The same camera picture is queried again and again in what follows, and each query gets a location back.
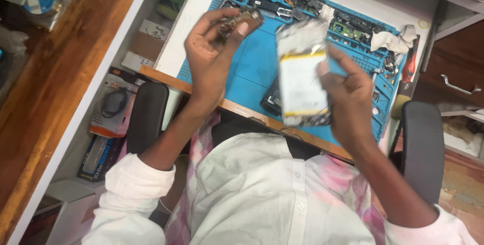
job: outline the blue silicone repair mat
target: blue silicone repair mat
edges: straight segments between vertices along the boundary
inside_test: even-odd
[[[209,10],[220,8],[226,1],[227,0],[213,0]],[[247,5],[249,0],[230,1],[238,5]],[[292,9],[292,7],[284,0],[267,1],[279,3],[281,7],[286,9]],[[393,26],[372,19],[371,17],[361,13],[357,13],[339,4],[328,0],[319,1],[339,11],[360,17],[371,23],[378,24],[384,27],[385,31],[392,32],[394,34],[398,33]],[[315,15],[310,12],[303,12],[310,17],[315,17]],[[283,23],[291,23],[293,18],[285,20],[275,15],[274,17],[265,16],[264,19],[265,23],[256,31],[251,33],[247,38],[245,38],[233,57],[230,72],[227,78],[225,98],[251,110],[281,121],[280,117],[275,117],[266,110],[262,109],[259,103],[263,99],[264,94],[277,75],[275,31]],[[373,68],[382,69],[383,61],[388,55],[388,51],[385,49],[379,49],[371,52],[369,45],[362,44],[354,39],[345,37],[338,32],[332,31],[331,29],[328,31],[328,40],[334,43],[339,49],[345,51],[366,72],[370,72]],[[330,61],[330,68],[334,73],[345,75],[343,70],[334,60]],[[385,121],[390,111],[390,102],[396,91],[396,86],[398,83],[398,72],[399,71],[394,72],[391,75],[392,78],[386,78],[384,76],[385,74],[380,74],[376,79],[376,91],[378,91],[379,94],[377,97],[374,96],[373,98],[373,106],[376,109],[374,109],[372,120],[373,134],[376,141],[380,140],[385,126]],[[186,59],[180,69],[180,72],[178,73],[177,78],[188,83],[192,82],[190,68]],[[331,143],[338,144],[331,134],[330,126],[299,127],[299,129]]]

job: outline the pink patterned cloth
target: pink patterned cloth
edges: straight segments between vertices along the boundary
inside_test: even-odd
[[[192,136],[185,191],[166,224],[168,245],[188,245],[191,241],[190,221],[197,193],[197,169],[214,148],[211,129],[220,123],[220,113],[214,111]],[[323,183],[353,209],[373,235],[376,244],[385,244],[384,218],[371,203],[371,189],[362,174],[353,166],[330,157],[319,155],[309,161]]]

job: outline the metal handle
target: metal handle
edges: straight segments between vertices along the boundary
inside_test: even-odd
[[[472,95],[472,93],[474,93],[474,92],[480,92],[480,91],[481,91],[481,88],[480,88],[479,86],[477,86],[477,85],[476,85],[476,86],[474,86],[474,90],[472,90],[472,92],[466,91],[466,90],[464,90],[464,89],[462,89],[462,88],[459,88],[459,87],[457,87],[457,86],[454,86],[454,85],[450,84],[450,83],[449,83],[449,78],[447,77],[447,75],[440,74],[440,76],[444,78],[445,85],[447,85],[447,86],[448,86],[448,87],[450,87],[450,88],[453,88],[453,89],[456,89],[456,90],[458,90],[458,91],[461,91],[461,92],[463,92],[463,93],[466,93],[466,94],[468,94],[468,95]]]

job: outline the white desk surface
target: white desk surface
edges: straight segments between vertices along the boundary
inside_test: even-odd
[[[416,64],[420,62],[422,51],[426,45],[438,0],[330,0],[354,11],[368,15],[374,19],[396,27],[397,30],[407,24],[415,25],[420,34],[420,44],[417,51]],[[185,60],[184,40],[197,20],[205,13],[212,0],[186,0],[178,16],[178,20],[170,32],[155,69],[176,77]],[[397,122],[390,119],[389,127],[380,141],[380,147],[387,151],[390,145],[388,138],[395,134]]]

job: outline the phone battery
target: phone battery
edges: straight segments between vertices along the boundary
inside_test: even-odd
[[[317,68],[329,71],[326,52],[328,22],[311,19],[282,25],[276,32],[282,120],[287,126],[330,123],[326,91]]]

